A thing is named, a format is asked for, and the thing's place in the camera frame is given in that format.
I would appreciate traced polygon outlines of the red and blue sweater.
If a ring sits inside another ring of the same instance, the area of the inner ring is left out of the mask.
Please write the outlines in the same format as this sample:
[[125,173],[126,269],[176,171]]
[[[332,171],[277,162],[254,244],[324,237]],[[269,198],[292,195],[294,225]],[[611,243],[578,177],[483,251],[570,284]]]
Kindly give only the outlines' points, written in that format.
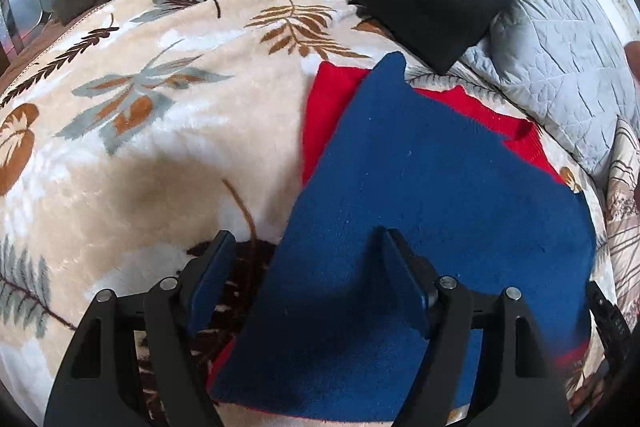
[[390,285],[388,229],[473,291],[517,287],[559,365],[584,354],[597,250],[585,196],[413,90],[405,68],[402,54],[385,55],[345,109],[213,384],[216,400],[325,421],[394,419],[427,343]]

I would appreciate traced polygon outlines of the striped floral pillow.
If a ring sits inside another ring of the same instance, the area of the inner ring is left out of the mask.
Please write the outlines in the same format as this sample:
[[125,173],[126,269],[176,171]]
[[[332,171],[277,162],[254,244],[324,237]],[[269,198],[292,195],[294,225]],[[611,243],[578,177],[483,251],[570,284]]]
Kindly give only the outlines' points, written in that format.
[[639,139],[622,117],[616,122],[608,170],[605,225],[617,306],[633,331],[639,320]]

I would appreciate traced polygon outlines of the leaf pattern plush blanket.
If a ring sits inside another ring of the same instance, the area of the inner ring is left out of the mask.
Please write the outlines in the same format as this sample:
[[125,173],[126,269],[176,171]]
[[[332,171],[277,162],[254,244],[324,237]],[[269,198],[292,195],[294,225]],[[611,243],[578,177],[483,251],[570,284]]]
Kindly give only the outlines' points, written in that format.
[[320,63],[396,48],[349,0],[115,0],[10,81],[1,380],[29,419],[102,286],[141,291],[216,228],[281,238]]

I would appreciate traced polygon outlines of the grey quilted pillow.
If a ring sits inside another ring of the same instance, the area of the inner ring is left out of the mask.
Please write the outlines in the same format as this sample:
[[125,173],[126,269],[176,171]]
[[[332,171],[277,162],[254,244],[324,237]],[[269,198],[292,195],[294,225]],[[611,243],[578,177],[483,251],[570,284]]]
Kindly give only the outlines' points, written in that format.
[[511,0],[462,61],[608,183],[617,121],[639,126],[639,86],[597,0]]

